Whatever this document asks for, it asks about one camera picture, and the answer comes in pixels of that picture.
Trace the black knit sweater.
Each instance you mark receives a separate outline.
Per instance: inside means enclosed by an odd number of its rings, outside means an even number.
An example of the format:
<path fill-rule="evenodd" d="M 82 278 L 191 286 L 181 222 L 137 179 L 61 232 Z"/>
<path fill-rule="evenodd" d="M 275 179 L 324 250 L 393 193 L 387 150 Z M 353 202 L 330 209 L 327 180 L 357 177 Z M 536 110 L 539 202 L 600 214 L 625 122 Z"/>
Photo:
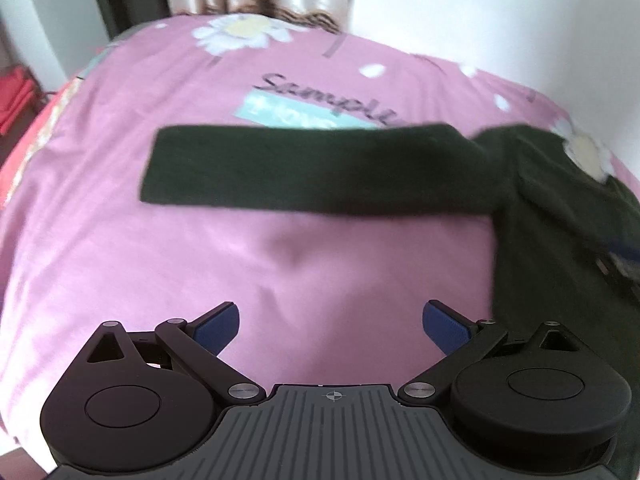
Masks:
<path fill-rule="evenodd" d="M 638 250 L 638 198 L 616 177 L 588 174 L 552 132 L 166 127 L 140 197 L 342 216 L 487 216 L 497 240 L 492 316 L 515 335 L 557 320 L 638 386 L 639 300 L 599 266 Z"/>

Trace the red cloth pile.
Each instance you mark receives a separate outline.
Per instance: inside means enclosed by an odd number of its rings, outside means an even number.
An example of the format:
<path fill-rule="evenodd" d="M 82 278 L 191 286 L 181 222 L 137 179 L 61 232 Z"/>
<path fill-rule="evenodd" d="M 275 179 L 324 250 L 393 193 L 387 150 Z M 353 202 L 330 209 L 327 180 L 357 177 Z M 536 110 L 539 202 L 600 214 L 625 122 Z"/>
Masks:
<path fill-rule="evenodd" d="M 46 94 L 29 68 L 13 65 L 2 68 L 0 77 L 1 135 L 7 136 L 25 110 L 40 112 Z"/>

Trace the pink floral bed sheet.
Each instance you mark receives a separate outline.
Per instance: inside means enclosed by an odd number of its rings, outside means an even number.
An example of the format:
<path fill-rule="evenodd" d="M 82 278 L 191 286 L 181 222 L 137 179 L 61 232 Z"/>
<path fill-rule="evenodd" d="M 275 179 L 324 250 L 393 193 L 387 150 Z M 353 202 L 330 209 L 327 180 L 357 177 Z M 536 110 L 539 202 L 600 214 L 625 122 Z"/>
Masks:
<path fill-rule="evenodd" d="M 224 359 L 276 382 L 400 385 L 438 361 L 430 299 L 491 313 L 497 240 L 472 214 L 377 217 L 145 203 L 157 133 L 443 124 L 472 138 L 565 110 L 470 64 L 255 14 L 177 16 L 115 44 L 79 85 L 1 214 L 1 428 L 40 462 L 44 400 L 106 320 L 150 330 L 224 301 Z"/>

